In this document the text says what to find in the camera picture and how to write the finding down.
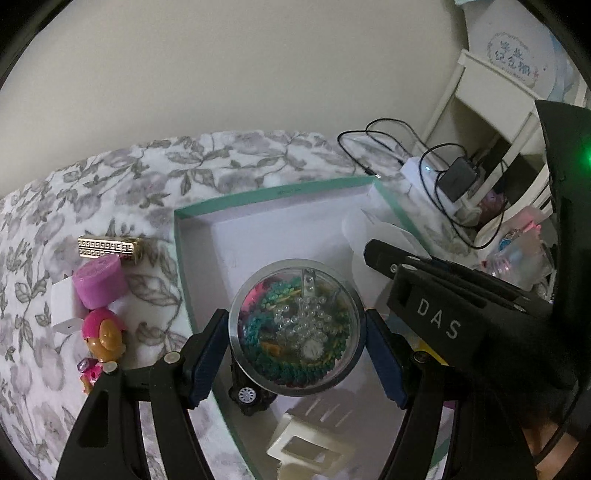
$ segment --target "power adapter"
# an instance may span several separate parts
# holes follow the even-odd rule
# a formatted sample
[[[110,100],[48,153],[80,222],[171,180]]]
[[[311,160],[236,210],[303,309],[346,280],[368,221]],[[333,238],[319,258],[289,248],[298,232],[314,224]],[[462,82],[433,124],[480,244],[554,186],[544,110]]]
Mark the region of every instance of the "power adapter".
[[[455,202],[474,184],[478,172],[466,157],[457,157],[441,175],[437,186],[451,202]]]

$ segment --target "pink cylinder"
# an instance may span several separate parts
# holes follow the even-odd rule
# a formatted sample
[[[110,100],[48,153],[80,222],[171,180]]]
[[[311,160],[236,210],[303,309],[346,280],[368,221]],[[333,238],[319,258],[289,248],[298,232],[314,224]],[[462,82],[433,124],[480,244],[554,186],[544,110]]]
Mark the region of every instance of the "pink cylinder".
[[[76,293],[89,310],[106,307],[128,290],[117,254],[92,259],[74,272],[72,280]]]

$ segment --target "clear plastic lid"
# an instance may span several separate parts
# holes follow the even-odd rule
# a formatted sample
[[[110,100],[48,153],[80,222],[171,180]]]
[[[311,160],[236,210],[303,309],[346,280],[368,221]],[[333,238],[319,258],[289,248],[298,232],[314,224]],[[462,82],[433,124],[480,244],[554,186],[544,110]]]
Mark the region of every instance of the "clear plastic lid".
[[[329,270],[307,260],[277,262],[253,275],[236,296],[232,348],[263,388],[292,396],[317,393],[340,382],[359,358],[361,301]]]

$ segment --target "floral bedspread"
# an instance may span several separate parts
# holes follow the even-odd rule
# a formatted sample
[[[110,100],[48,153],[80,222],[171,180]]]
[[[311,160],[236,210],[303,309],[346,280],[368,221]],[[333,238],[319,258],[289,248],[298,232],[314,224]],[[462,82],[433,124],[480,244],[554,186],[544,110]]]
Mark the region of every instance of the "floral bedspread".
[[[352,145],[401,194],[419,230],[440,255],[463,255],[437,213],[413,196],[398,164]],[[173,209],[262,187],[362,174],[319,134],[221,132],[138,144],[90,157],[0,200],[0,424],[33,473],[54,478],[86,396],[76,364],[80,335],[51,328],[51,285],[82,264],[84,233],[144,236],[146,254],[127,270],[124,368],[152,364],[191,335],[173,247]],[[251,474],[210,398],[191,413],[217,478]],[[142,428],[152,479],[165,478],[150,410]]]

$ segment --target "harmonica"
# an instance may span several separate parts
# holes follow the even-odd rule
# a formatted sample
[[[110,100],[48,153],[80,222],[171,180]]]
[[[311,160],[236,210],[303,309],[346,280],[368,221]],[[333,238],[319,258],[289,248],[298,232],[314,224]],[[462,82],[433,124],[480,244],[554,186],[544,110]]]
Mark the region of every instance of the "harmonica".
[[[118,254],[122,261],[138,264],[143,254],[142,240],[131,237],[82,235],[78,237],[78,253],[85,258]]]

